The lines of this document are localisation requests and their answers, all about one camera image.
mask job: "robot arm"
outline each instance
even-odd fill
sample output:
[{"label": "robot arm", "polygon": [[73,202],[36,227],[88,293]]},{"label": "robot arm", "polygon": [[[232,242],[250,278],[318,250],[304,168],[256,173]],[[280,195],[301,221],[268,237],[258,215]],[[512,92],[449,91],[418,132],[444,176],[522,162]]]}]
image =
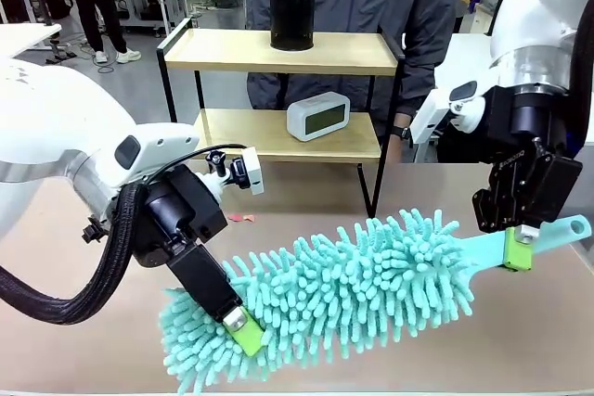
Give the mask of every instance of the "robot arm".
[{"label": "robot arm", "polygon": [[588,132],[592,42],[594,0],[504,0],[491,68],[433,90],[411,123],[413,142],[445,127],[467,135],[456,138],[459,153],[493,164],[489,187],[472,197],[481,230],[534,233],[559,216],[582,169],[574,158]]},{"label": "robot arm", "polygon": [[[84,240],[108,236],[95,274],[73,299],[49,297],[3,268],[0,298],[38,320],[77,324],[108,301],[134,256],[145,267],[166,264],[209,315],[241,329],[241,298],[203,243],[226,227],[219,208],[224,187],[264,191],[253,147],[194,151],[199,138],[192,126],[136,125],[107,92],[61,67],[0,61],[0,91],[0,236],[50,176],[70,180],[91,210]],[[226,147],[241,149],[227,165],[220,151]],[[211,173],[184,165],[200,153],[208,153]]]}]

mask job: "shoe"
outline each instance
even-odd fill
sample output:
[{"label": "shoe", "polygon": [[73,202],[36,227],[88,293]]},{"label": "shoe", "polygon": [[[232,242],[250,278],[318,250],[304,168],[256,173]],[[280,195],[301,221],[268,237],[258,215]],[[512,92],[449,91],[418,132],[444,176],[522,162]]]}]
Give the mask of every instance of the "shoe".
[{"label": "shoe", "polygon": [[135,60],[139,60],[140,59],[140,52],[139,51],[133,51],[130,48],[128,48],[128,51],[126,51],[125,53],[120,53],[118,52],[118,56],[117,56],[117,61],[119,64],[127,64],[128,62],[133,62]]},{"label": "shoe", "polygon": [[96,51],[95,52],[95,62],[97,64],[107,64],[108,63],[108,55],[105,54],[105,51]]}]

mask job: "digital clock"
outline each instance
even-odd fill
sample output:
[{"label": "digital clock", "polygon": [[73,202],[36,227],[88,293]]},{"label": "digital clock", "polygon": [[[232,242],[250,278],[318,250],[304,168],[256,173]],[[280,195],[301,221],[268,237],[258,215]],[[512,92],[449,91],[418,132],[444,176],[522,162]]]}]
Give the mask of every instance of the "digital clock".
[{"label": "digital clock", "polygon": [[311,141],[343,128],[349,122],[351,101],[328,92],[294,102],[287,109],[287,130],[300,141]]}]

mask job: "teal microfiber duster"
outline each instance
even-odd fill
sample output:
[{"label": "teal microfiber duster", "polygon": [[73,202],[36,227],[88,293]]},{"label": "teal microfiber duster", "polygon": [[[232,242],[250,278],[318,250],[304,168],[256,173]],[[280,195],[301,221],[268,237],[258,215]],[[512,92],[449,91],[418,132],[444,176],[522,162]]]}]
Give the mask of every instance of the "teal microfiber duster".
[{"label": "teal microfiber duster", "polygon": [[[386,346],[399,341],[403,329],[412,337],[428,326],[471,315],[473,274],[503,263],[505,234],[457,239],[458,222],[442,224],[442,213],[423,219],[417,210],[400,211],[404,229],[390,217],[387,224],[367,220],[355,225],[355,241],[344,228],[340,240],[323,235],[300,237],[293,252],[256,255],[251,269],[239,257],[223,267],[245,308],[265,330],[263,348],[248,356],[183,289],[161,313],[164,364],[180,380],[179,393],[210,386],[225,373],[237,378],[266,380],[270,372],[299,361],[317,364],[321,352],[333,360],[333,344],[346,359],[376,339]],[[543,224],[534,253],[591,234],[583,217]]]}]

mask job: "backpack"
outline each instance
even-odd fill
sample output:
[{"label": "backpack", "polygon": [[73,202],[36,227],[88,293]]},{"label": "backpack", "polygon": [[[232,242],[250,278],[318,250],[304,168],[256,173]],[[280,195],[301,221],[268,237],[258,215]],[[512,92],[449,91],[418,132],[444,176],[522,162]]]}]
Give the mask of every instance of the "backpack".
[{"label": "backpack", "polygon": [[64,19],[71,13],[72,0],[68,0],[68,2],[66,0],[45,0],[45,2],[52,19]]}]

